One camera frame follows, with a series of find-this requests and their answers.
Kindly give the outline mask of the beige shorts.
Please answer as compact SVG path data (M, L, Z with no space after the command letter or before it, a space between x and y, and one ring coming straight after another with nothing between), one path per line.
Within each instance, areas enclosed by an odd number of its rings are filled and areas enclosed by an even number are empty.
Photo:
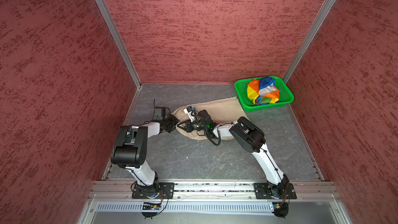
M189 106L195 107L198 112L206 110L212 120L220 124L235 122L240 117L248 118L236 96L206 103L181 106L174 110L172 115L174 115L180 122L189 120L188 115L184 112L184 109Z

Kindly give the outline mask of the multicolour shorts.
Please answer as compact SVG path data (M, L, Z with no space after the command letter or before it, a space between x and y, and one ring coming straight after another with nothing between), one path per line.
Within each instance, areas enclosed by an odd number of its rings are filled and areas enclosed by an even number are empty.
M276 104L280 91L272 77L253 79L247 86L247 97L254 105Z

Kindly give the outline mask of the green plastic basket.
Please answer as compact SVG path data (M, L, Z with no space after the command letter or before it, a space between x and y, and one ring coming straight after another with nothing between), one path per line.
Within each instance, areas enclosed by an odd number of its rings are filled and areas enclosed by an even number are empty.
M254 105L247 97L247 86L253 80L241 79L235 82L234 87L237 92L237 97L243 109L247 112L253 112L258 110L265 110L270 108L282 107L285 104L292 103L294 96L290 89L286 86L284 81L276 76L271 76L276 80L276 87L280 91L279 101L276 104L266 104L266 105Z

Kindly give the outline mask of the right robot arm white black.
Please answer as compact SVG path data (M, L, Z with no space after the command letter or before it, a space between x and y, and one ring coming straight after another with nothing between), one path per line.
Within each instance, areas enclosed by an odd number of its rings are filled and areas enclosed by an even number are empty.
M189 119L177 124L186 133L200 132L213 145L219 146L222 139L234 138L241 148L251 153L262 168L267 182L254 183L257 199L296 199L295 189L287 175L278 167L267 147L264 133L246 117L230 123L216 123L206 110L185 110Z

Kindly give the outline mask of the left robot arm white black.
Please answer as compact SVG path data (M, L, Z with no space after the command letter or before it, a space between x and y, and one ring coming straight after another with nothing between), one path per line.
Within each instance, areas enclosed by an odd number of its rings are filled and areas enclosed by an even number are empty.
M177 123L178 119L170 115L154 117L141 125L124 125L119 129L110 161L136 179L131 185L133 199L173 198L174 183L161 183L146 157L149 138L163 132L171 133Z

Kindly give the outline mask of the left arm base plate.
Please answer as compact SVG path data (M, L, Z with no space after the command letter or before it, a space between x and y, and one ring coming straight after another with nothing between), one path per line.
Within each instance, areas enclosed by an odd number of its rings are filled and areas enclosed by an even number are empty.
M133 184L132 199L172 199L174 194L175 183L160 182L158 185L141 186Z

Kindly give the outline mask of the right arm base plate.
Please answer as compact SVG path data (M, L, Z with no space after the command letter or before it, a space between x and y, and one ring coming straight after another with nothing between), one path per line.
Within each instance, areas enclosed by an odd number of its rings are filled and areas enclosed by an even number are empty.
M254 193L256 199L266 200L296 200L295 188L291 183L286 185L271 183L254 183Z

